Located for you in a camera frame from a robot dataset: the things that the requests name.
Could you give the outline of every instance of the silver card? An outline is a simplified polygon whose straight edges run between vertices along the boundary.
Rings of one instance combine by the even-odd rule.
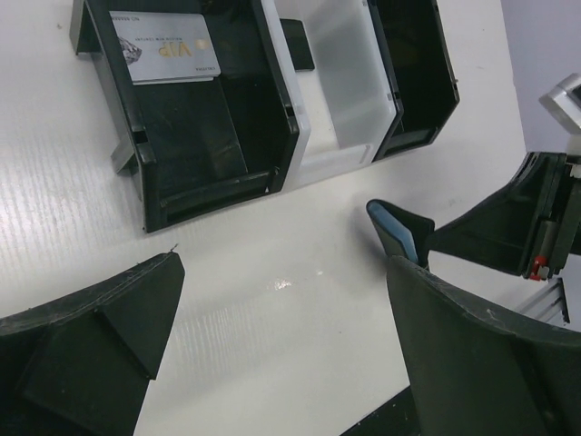
[[[202,15],[112,11],[111,18],[134,84],[197,82],[220,74]]]

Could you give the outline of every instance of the gold dot on card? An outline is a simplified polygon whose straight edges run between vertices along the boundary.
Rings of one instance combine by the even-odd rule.
[[[196,39],[196,48],[198,50],[206,50],[210,48],[210,41],[207,39]]]

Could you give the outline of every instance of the white table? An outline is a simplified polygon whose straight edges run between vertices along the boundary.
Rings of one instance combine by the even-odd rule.
[[[178,243],[182,302],[136,434],[337,436],[408,384],[379,197],[434,217],[505,184],[525,153],[499,0],[440,0],[461,104],[436,144],[295,193],[142,231],[70,0],[0,15],[0,316],[100,282]],[[432,271],[511,305],[536,289],[444,255]]]

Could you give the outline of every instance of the gray wall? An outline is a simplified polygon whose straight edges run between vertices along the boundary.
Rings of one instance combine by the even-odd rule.
[[[502,0],[525,142],[564,151],[568,135],[539,104],[571,73],[581,73],[581,0]]]

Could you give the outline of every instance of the red component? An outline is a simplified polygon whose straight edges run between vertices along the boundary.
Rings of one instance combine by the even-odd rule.
[[[530,273],[530,280],[536,280],[537,282],[545,280],[544,277],[538,275],[538,270],[540,270],[543,266],[547,266],[547,263],[548,259],[546,256],[537,256],[533,262],[533,271]]]

